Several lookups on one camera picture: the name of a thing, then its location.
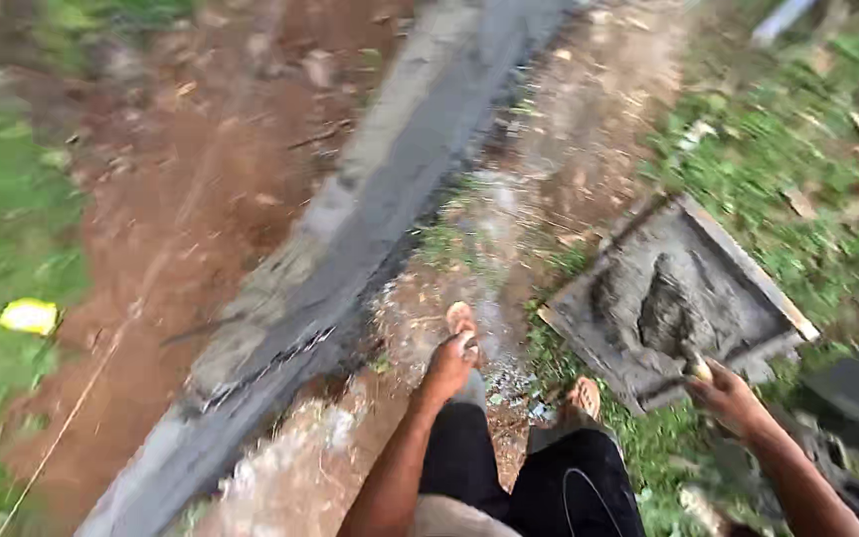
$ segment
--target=mortar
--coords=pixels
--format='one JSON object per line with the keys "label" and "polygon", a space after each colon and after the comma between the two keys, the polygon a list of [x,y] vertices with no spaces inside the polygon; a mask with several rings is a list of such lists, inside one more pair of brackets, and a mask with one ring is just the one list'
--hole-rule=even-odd
{"label": "mortar", "polygon": [[691,355],[759,382],[770,358],[819,335],[687,194],[660,197],[616,226],[590,270],[539,316],[636,413],[683,395]]}

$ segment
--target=concrete curb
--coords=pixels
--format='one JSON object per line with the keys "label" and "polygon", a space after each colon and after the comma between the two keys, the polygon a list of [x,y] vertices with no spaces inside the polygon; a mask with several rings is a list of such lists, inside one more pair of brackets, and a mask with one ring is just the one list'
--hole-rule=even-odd
{"label": "concrete curb", "polygon": [[572,4],[439,0],[421,13],[339,171],[225,309],[244,320],[221,327],[195,363],[193,402],[161,418],[76,535],[163,531],[226,473],[268,412],[348,355],[343,344],[360,327],[347,319],[367,283],[473,135],[488,130],[510,69],[545,46]]}

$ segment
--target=foot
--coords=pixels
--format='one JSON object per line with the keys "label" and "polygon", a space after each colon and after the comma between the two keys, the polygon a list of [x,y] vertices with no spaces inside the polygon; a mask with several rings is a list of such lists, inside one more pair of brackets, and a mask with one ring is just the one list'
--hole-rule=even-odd
{"label": "foot", "polygon": [[559,409],[559,419],[586,421],[586,418],[591,418],[593,421],[599,421],[600,413],[599,385],[590,378],[579,376],[575,386],[565,396],[565,404]]}
{"label": "foot", "polygon": [[[449,328],[449,334],[455,336],[466,331],[472,331],[475,334],[478,328],[475,318],[476,315],[469,304],[463,301],[454,302],[446,311],[446,325]],[[473,367],[479,369],[483,366],[486,357],[483,355],[482,348],[479,347],[474,336],[470,340],[469,345],[476,346],[476,359]]]}
{"label": "foot", "polygon": [[446,311],[446,325],[451,336],[467,330],[476,332],[475,314],[470,305],[460,300],[454,302]]}

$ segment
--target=hand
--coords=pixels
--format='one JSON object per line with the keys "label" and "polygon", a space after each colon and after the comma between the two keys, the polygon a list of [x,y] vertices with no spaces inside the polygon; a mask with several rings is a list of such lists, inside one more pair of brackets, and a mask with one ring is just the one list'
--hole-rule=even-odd
{"label": "hand", "polygon": [[696,377],[686,380],[688,393],[697,403],[709,409],[722,425],[744,441],[771,425],[780,428],[740,376],[715,360],[706,358],[704,361],[714,376],[712,381]]}
{"label": "hand", "polygon": [[466,384],[470,371],[479,359],[479,347],[466,344],[476,336],[468,330],[450,336],[433,351],[427,373],[420,385],[419,398],[431,406],[442,406]]}

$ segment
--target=yellow object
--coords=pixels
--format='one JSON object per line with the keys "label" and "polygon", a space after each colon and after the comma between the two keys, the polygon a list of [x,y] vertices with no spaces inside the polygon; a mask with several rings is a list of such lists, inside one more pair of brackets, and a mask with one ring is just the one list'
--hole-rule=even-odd
{"label": "yellow object", "polygon": [[58,326],[58,307],[37,298],[19,298],[6,305],[0,325],[16,332],[51,336]]}

